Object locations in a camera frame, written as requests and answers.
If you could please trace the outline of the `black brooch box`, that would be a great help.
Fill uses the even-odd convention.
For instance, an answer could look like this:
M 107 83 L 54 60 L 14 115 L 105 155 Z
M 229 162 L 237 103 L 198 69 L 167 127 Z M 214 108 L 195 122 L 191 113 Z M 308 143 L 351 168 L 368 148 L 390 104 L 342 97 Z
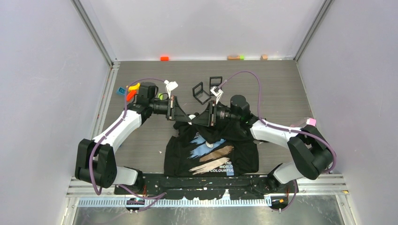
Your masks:
M 192 88 L 192 95 L 202 105 L 211 99 L 211 96 L 204 90 L 203 82 L 199 82 Z
M 222 76 L 211 76 L 209 77 L 209 89 L 211 90 L 213 87 L 218 87 L 223 82 Z

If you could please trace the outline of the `black printed t-shirt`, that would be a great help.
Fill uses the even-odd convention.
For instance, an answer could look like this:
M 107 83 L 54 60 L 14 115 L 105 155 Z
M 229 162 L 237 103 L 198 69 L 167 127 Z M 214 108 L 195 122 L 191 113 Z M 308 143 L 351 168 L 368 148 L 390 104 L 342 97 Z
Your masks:
M 259 170 L 259 151 L 245 122 L 216 127 L 176 122 L 178 131 L 166 146 L 164 175 L 169 177 L 239 176 Z M 208 148 L 206 142 L 213 143 Z

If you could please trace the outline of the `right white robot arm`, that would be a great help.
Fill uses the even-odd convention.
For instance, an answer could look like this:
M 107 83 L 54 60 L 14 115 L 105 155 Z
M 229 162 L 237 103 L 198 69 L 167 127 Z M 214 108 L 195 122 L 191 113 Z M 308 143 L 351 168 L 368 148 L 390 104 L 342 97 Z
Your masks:
M 288 182 L 299 178 L 315 180 L 335 166 L 336 153 L 315 126 L 287 127 L 266 121 L 251 113 L 242 95 L 234 95 L 229 106 L 210 101 L 202 113 L 189 118 L 191 124 L 216 130 L 221 125 L 237 124 L 240 129 L 246 128 L 254 140 L 288 149 L 292 161 L 278 165 L 267 175 L 268 187 L 273 192 L 281 192 Z

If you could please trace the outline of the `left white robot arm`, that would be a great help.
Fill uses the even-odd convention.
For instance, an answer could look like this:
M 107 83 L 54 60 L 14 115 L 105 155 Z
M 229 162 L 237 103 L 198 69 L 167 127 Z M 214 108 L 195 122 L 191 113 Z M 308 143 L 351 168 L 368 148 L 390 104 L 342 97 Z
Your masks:
M 177 82 L 164 80 L 168 99 L 156 98 L 158 87 L 151 79 L 140 79 L 140 87 L 135 102 L 125 102 L 124 110 L 118 119 L 105 131 L 93 139 L 83 139 L 77 147 L 75 177 L 92 184 L 100 195 L 102 189 L 112 185 L 126 185 L 133 194 L 139 194 L 144 182 L 139 170 L 117 166 L 115 153 L 126 138 L 152 114 L 165 115 L 167 120 L 190 122 L 191 119 L 178 105 L 171 91 L 178 87 Z

